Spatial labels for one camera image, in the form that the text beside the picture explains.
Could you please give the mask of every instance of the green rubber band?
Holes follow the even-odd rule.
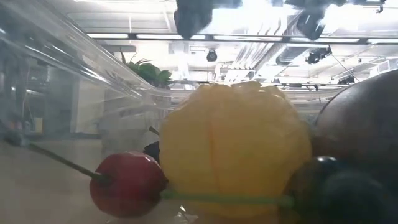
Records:
[[[289,196],[281,197],[242,197],[242,196],[219,196],[219,195],[189,195],[180,194],[173,190],[164,190],[160,196],[166,200],[185,200],[197,202],[231,203],[231,204],[276,204],[281,207],[293,207],[294,199]]]

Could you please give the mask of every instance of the yellow fruit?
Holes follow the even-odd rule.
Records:
[[[160,161],[185,194],[281,196],[311,157],[308,129],[276,87],[258,82],[202,85],[166,118]],[[249,218],[275,205],[190,202],[202,212]]]

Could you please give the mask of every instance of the green leaves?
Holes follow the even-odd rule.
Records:
[[[126,62],[126,58],[120,49],[122,55],[122,63],[127,65],[133,72],[138,74],[145,81],[151,85],[159,88],[167,88],[167,84],[170,82],[171,72],[167,70],[161,71],[158,67],[153,65],[151,60],[141,59],[136,63]]]

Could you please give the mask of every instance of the red cherry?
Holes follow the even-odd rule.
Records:
[[[118,218],[139,217],[150,212],[167,185],[158,163],[138,152],[110,155],[96,172],[112,181],[104,183],[92,179],[91,198],[101,211]]]

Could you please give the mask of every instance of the cherry stem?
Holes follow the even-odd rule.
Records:
[[[39,153],[39,154],[41,154],[43,156],[47,156],[48,158],[51,158],[51,159],[53,159],[55,161],[58,161],[58,162],[66,165],[66,166],[68,166],[68,167],[70,167],[70,168],[72,168],[74,170],[77,170],[78,172],[91,177],[95,181],[102,182],[104,184],[109,184],[111,182],[111,179],[109,177],[103,175],[103,174],[92,172],[92,171],[90,171],[90,170],[88,170],[88,169],[86,169],[86,168],[84,168],[84,167],[82,167],[82,166],[80,166],[78,164],[75,164],[75,163],[73,163],[73,162],[71,162],[71,161],[69,161],[69,160],[67,160],[67,159],[65,159],[65,158],[63,158],[63,157],[51,152],[51,151],[43,149],[43,148],[41,148],[39,146],[36,146],[34,144],[29,144],[28,149],[30,149],[31,151],[34,151],[36,153]]]
[[[154,134],[156,134],[156,135],[158,135],[158,136],[160,135],[160,133],[158,132],[158,130],[156,130],[156,129],[155,129],[154,127],[152,127],[152,126],[149,127],[149,131],[152,132],[152,133],[154,133]]]

